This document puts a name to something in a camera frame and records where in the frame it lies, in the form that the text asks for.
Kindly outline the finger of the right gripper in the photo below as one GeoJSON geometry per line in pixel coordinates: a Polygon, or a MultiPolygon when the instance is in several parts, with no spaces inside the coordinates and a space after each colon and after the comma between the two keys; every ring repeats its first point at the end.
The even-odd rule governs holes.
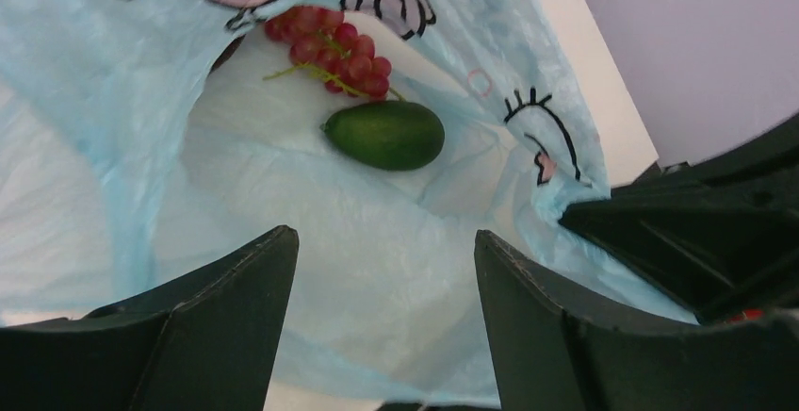
{"type": "Polygon", "coordinates": [[[560,223],[703,323],[798,305],[798,121],[570,205],[560,223]]]}

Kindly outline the light blue plastic bag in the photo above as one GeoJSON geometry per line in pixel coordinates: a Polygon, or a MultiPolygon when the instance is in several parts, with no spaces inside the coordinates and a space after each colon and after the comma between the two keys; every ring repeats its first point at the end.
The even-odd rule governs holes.
{"type": "Polygon", "coordinates": [[[279,381],[498,401],[472,252],[493,230],[622,304],[684,307],[557,224],[605,198],[603,142],[540,0],[1,0],[1,322],[132,296],[286,224],[300,237],[279,381]],[[344,9],[445,124],[410,173],[336,152],[348,101],[275,78],[260,23],[344,9]]]}

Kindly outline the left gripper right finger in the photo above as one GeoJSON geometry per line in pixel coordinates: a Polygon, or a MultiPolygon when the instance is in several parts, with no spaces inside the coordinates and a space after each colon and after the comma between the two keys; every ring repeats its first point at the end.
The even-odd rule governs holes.
{"type": "Polygon", "coordinates": [[[798,315],[697,326],[617,303],[494,233],[475,266],[505,410],[794,410],[798,315]]]}

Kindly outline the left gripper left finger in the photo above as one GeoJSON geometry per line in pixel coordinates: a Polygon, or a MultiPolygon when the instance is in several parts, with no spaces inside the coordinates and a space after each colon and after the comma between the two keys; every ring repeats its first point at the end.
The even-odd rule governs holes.
{"type": "Polygon", "coordinates": [[[1,331],[5,410],[260,410],[299,251],[278,226],[159,287],[1,331]]]}

